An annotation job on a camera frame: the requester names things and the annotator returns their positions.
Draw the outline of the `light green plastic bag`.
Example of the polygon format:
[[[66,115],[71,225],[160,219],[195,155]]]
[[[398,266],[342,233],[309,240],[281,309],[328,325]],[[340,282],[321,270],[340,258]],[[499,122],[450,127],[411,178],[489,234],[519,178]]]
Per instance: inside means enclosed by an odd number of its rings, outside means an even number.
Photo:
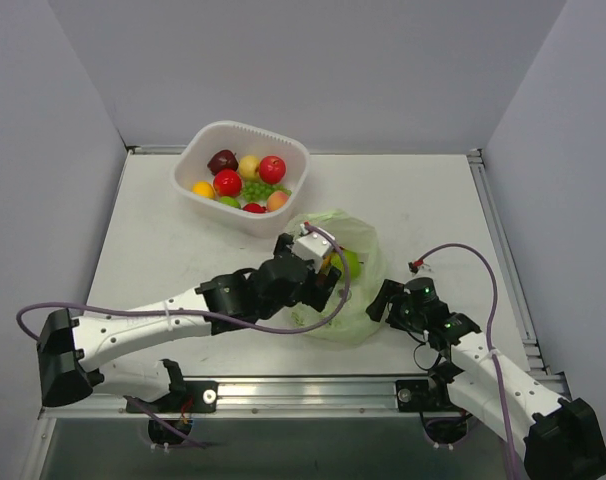
[[[380,328],[380,324],[371,321],[365,312],[387,275],[387,262],[377,232],[373,226],[342,210],[297,215],[288,222],[285,232],[298,237],[299,225],[304,222],[328,231],[342,249],[356,252],[361,262],[361,275],[351,280],[348,298],[341,311],[307,335],[344,345],[361,344]]]

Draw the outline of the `red apple from bag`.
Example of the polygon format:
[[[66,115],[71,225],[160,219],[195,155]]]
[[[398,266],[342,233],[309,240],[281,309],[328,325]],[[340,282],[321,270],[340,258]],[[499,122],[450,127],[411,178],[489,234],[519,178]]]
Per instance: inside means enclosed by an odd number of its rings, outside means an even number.
[[[278,184],[285,177],[286,173],[287,165],[278,156],[266,156],[259,163],[259,177],[266,184]]]

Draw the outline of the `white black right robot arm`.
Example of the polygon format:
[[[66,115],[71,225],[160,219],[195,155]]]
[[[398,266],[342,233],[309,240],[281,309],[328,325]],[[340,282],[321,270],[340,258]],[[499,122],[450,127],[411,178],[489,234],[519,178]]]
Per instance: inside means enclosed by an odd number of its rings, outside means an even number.
[[[439,299],[429,277],[407,283],[384,280],[367,307],[375,322],[422,335],[437,353],[430,381],[409,388],[401,408],[426,413],[463,410],[506,442],[532,479],[599,479],[606,446],[593,408],[568,400],[490,349],[486,334],[468,316]]]

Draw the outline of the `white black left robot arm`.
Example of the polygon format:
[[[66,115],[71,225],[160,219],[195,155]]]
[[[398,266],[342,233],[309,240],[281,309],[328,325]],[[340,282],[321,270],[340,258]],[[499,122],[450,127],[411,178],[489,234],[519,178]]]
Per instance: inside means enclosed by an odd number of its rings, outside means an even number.
[[[298,304],[321,312],[341,276],[322,267],[339,251],[334,236],[304,224],[298,237],[281,234],[259,267],[216,276],[156,304],[124,311],[82,306],[78,315],[70,304],[52,307],[37,340],[43,406],[101,392],[176,410],[187,395],[179,365],[162,359],[145,366],[127,355],[184,338],[265,331],[264,321]]]

